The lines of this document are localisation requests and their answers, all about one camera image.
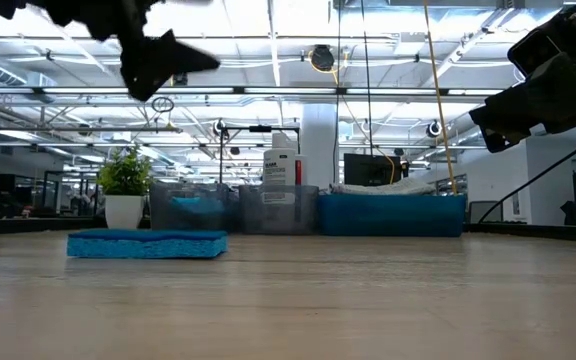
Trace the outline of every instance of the table surface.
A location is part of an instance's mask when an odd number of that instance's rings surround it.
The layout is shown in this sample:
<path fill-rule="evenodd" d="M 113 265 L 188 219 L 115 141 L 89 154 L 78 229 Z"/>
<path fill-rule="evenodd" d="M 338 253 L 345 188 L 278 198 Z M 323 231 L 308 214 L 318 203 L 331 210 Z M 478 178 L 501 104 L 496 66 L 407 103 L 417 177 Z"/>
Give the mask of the table surface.
<path fill-rule="evenodd" d="M 0 236 L 0 359 L 576 360 L 576 242 L 243 237 L 216 260 Z"/>

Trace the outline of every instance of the green plant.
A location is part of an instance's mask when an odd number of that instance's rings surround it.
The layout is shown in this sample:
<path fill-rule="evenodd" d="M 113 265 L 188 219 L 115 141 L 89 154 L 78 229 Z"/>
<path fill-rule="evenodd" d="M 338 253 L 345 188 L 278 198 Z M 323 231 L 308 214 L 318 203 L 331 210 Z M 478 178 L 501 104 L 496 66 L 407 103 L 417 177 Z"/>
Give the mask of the green plant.
<path fill-rule="evenodd" d="M 146 195 L 151 179 L 150 162 L 139 159 L 138 148 L 132 147 L 127 153 L 113 153 L 99 172 L 99 185 L 106 195 Z"/>

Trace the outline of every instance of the white cloth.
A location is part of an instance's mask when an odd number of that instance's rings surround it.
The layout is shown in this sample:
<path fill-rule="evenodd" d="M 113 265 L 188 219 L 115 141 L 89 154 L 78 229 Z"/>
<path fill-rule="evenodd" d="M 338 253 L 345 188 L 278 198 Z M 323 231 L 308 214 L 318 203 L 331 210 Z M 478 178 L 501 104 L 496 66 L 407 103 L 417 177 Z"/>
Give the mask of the white cloth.
<path fill-rule="evenodd" d="M 403 178 L 391 185 L 382 186 L 359 186 L 332 184 L 333 194 L 355 194 L 355 195 L 423 195 L 433 194 L 435 188 L 423 181 L 414 178 Z"/>

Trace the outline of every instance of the yellow rope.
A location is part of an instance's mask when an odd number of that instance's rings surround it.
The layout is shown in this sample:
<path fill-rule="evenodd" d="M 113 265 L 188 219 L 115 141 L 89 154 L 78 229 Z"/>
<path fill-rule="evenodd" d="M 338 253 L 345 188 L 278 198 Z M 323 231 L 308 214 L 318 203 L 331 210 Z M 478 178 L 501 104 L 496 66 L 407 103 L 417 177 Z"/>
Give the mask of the yellow rope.
<path fill-rule="evenodd" d="M 457 196 L 457 183 L 455 182 L 455 174 L 452 170 L 452 162 L 450 161 L 450 148 L 448 147 L 448 134 L 446 132 L 446 121 L 444 120 L 444 110 L 441 106 L 441 93 L 439 90 L 439 76 L 437 76 L 437 67 L 435 66 L 435 50 L 432 45 L 432 35 L 430 34 L 430 17 L 428 16 L 428 0 L 424 0 L 424 12 L 426 15 L 426 26 L 428 27 L 428 45 L 430 46 L 430 58 L 432 60 L 432 75 L 435 79 L 435 90 L 437 92 L 437 105 L 439 106 L 439 119 L 441 120 L 441 132 L 444 137 L 444 147 L 446 149 L 446 160 L 448 161 L 448 173 L 450 174 L 450 182 L 452 184 L 452 193 Z"/>

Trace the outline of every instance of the potted plant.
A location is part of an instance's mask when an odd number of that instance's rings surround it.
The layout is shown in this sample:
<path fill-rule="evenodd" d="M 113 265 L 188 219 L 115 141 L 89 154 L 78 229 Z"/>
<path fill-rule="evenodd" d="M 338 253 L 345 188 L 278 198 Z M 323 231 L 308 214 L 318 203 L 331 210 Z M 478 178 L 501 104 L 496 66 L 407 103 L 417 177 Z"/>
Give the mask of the potted plant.
<path fill-rule="evenodd" d="M 99 185 L 106 195 L 106 223 L 109 229 L 137 229 L 144 196 L 150 184 L 150 162 L 139 159 L 137 147 L 117 151 L 99 172 Z"/>

